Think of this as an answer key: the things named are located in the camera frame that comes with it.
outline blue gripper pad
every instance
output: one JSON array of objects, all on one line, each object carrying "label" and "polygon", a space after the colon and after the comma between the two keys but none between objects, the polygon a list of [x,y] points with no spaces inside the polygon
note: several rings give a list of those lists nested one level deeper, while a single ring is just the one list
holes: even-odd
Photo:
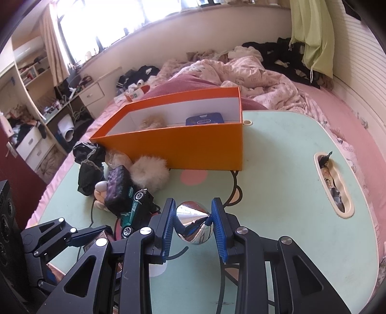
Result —
[{"label": "blue gripper pad", "polygon": [[171,199],[171,204],[167,213],[167,218],[166,218],[166,223],[165,223],[165,228],[162,233],[162,252],[161,256],[164,261],[166,261],[166,257],[169,257],[170,253],[170,246],[171,246],[171,239],[173,236],[173,230],[174,230],[174,225],[173,225],[173,218],[176,215],[176,201],[174,199]]},{"label": "blue gripper pad", "polygon": [[227,213],[225,213],[221,199],[218,197],[212,200],[212,219],[218,254],[226,263],[229,257],[228,249],[234,247],[234,237]]}]

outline speaker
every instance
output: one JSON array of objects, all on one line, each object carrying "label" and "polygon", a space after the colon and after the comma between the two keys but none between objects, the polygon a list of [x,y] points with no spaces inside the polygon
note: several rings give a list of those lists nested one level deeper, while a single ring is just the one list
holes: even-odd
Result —
[{"label": "speaker", "polygon": [[27,266],[7,180],[0,181],[0,304],[9,313],[31,313]]}]

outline green curtain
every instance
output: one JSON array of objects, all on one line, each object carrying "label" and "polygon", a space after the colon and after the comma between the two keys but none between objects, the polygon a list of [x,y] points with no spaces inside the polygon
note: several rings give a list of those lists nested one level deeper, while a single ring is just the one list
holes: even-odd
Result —
[{"label": "green curtain", "polygon": [[325,0],[290,0],[291,44],[305,43],[303,63],[332,78],[334,29]]}]

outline round table hole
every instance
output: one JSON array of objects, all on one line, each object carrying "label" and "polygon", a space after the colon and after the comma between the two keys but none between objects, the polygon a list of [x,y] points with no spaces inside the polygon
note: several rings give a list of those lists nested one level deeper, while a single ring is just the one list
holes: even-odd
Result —
[{"label": "round table hole", "polygon": [[246,126],[250,126],[250,125],[253,124],[253,122],[252,122],[251,120],[244,120],[242,123],[243,123],[244,125],[246,125]]}]

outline light green table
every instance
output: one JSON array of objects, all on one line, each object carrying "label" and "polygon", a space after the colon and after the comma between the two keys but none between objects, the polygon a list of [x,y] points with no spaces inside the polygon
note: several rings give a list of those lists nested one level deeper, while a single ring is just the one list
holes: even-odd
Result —
[{"label": "light green table", "polygon": [[[292,237],[351,312],[358,313],[372,294],[378,256],[370,213],[350,167],[324,129],[307,116],[251,111],[244,112],[243,118],[253,121],[253,125],[244,126],[243,171],[234,176],[230,171],[171,170],[169,183],[155,195],[156,204],[162,208],[166,198],[173,197],[177,204],[194,200],[210,208],[214,197],[225,202],[237,184],[242,199],[225,210],[236,214],[241,225],[260,236]],[[334,212],[315,167],[314,154],[329,151],[333,151],[332,158],[355,205],[355,213],[348,219]],[[77,192],[78,172],[79,165],[75,164],[52,197],[41,222],[64,217],[77,228],[90,224],[92,198]],[[240,197],[237,190],[233,199]],[[94,226],[113,227],[115,216],[96,209],[94,221]],[[171,254],[184,246],[174,234]],[[66,272],[75,263],[76,254],[77,249],[68,248],[53,264]],[[267,277],[273,298],[269,267]],[[226,281],[222,313],[230,314],[234,313],[236,286]],[[184,314],[215,313],[219,288],[220,265],[212,236],[200,246],[190,246],[183,256],[168,262],[163,274],[151,278],[153,312],[174,314],[184,309]]]}]

